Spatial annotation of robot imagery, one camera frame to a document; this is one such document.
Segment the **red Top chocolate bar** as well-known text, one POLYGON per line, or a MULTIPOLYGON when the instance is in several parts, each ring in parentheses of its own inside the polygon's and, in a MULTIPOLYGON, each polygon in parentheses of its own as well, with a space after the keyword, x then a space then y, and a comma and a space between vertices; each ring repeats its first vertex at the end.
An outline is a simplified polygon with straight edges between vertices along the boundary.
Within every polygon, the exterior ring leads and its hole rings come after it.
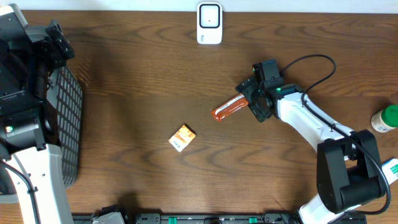
POLYGON ((246 107, 249 104, 248 100, 244 97, 242 93, 234 96, 232 99, 214 109, 211 115, 214 120, 222 122, 227 116, 233 114, 237 110, 246 107))

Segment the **small orange snack box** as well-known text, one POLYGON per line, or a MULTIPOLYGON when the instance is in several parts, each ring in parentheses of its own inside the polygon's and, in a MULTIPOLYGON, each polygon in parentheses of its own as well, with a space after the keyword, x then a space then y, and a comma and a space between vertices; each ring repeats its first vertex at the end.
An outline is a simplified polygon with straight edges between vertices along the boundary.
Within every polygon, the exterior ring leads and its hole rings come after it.
POLYGON ((187 124, 184 124, 179 130, 173 134, 169 143, 177 152, 182 152, 196 137, 194 130, 187 124))

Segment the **green lid jar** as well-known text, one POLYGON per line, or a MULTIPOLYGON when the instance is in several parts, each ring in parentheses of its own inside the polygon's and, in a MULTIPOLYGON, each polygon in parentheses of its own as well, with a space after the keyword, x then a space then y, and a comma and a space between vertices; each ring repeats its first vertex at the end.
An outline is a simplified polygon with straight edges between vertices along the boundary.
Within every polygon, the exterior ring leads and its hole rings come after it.
POLYGON ((390 105, 372 116, 371 125, 377 132, 387 133, 398 127, 397 119, 397 105, 390 105))

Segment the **white green carton box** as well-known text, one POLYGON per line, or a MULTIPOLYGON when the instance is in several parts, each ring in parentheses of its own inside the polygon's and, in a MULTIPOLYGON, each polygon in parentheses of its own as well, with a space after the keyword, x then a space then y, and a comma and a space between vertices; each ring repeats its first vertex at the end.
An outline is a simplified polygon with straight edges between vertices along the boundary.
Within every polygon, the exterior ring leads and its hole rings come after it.
POLYGON ((382 171, 386 176, 388 184, 391 185, 398 179, 398 159, 393 158, 383 163, 382 171))

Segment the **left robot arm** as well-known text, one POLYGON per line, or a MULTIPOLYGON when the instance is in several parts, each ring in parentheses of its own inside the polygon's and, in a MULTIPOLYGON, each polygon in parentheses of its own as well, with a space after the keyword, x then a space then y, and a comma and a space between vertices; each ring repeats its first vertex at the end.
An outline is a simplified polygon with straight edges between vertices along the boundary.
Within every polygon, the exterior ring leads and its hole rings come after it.
POLYGON ((1 8, 1 202, 25 223, 72 223, 62 174, 51 76, 75 56, 55 21, 30 27, 16 4, 1 8))

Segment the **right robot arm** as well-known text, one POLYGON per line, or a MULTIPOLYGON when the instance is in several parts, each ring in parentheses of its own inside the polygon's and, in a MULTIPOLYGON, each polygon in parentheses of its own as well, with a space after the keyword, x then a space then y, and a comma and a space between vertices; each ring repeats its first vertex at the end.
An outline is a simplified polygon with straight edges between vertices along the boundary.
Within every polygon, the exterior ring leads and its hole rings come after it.
POLYGON ((255 63, 236 87, 256 119, 271 116, 293 127, 317 153, 317 195, 298 210, 300 223, 366 223, 388 209, 391 190, 376 138, 354 131, 317 107, 307 91, 286 84, 275 60, 255 63))

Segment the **white barcode scanner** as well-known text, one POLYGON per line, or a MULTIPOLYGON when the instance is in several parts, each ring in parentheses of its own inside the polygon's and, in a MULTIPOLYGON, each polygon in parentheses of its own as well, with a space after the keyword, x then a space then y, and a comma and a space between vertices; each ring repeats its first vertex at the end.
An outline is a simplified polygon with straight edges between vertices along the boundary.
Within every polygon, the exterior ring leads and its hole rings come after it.
POLYGON ((197 6, 197 42, 218 45, 223 36, 223 7, 218 2, 201 2, 197 6))

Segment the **grey plastic basket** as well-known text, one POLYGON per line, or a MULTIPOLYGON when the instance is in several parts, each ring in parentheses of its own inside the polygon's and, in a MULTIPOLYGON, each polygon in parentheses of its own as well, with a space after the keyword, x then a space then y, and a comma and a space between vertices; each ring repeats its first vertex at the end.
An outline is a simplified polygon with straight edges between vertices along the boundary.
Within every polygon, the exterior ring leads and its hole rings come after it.
POLYGON ((57 110, 63 183, 69 188, 78 177, 83 90, 68 66, 56 68, 49 82, 47 100, 57 110))

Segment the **black mounting rail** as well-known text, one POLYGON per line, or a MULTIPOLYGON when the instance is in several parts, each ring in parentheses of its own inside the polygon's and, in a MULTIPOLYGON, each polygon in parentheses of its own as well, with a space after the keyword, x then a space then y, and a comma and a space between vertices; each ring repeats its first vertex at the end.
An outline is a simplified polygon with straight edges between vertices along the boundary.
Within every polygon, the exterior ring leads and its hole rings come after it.
POLYGON ((131 218, 120 212, 104 215, 73 215, 74 223, 131 223, 131 224, 300 224, 299 217, 288 213, 263 215, 161 215, 140 213, 131 218))

